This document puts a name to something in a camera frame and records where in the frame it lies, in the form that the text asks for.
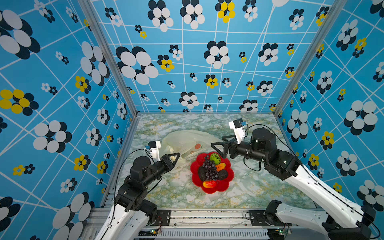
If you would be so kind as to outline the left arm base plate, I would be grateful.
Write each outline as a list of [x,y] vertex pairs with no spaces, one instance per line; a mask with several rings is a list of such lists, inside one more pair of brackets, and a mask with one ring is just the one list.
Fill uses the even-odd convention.
[[149,223],[148,226],[169,226],[171,220],[171,210],[157,210],[156,216],[152,223]]

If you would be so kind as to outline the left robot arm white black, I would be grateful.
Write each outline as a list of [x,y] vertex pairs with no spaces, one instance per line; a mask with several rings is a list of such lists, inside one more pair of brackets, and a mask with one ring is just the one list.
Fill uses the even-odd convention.
[[152,163],[148,156],[137,157],[130,175],[118,189],[114,205],[95,237],[96,240],[133,240],[157,216],[157,205],[146,200],[148,186],[173,170],[180,153],[165,154]]

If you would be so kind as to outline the yellowish printed plastic bag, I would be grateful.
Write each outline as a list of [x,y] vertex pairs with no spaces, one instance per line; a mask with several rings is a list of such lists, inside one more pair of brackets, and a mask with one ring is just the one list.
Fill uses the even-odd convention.
[[221,140],[209,133],[195,130],[175,131],[161,140],[160,154],[180,153],[177,167],[193,162],[198,154],[213,151],[211,143]]

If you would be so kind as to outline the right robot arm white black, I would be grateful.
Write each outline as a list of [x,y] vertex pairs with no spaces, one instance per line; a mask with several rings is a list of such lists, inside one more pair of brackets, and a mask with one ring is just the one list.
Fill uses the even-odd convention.
[[374,225],[376,212],[372,207],[360,206],[344,198],[295,155],[279,150],[276,135],[266,128],[255,129],[251,142],[244,140],[243,128],[234,131],[234,135],[223,137],[222,142],[211,144],[221,157],[242,156],[262,162],[266,171],[294,186],[321,207],[320,210],[302,209],[273,200],[265,210],[270,225],[291,223],[321,233],[330,240],[374,239],[370,226]]

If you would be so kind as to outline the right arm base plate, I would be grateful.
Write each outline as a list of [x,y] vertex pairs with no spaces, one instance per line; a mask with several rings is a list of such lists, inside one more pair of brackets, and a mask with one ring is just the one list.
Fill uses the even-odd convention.
[[291,227],[290,223],[283,223],[275,215],[266,214],[264,210],[249,210],[246,212],[246,219],[249,220],[254,227]]

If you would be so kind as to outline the purple grape bunch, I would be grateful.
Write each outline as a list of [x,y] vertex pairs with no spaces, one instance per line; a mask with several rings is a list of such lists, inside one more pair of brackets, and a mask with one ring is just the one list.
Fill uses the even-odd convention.
[[205,157],[205,161],[202,166],[205,167],[207,170],[206,181],[213,180],[216,178],[218,171],[216,170],[216,165],[212,161],[210,161],[210,156]]

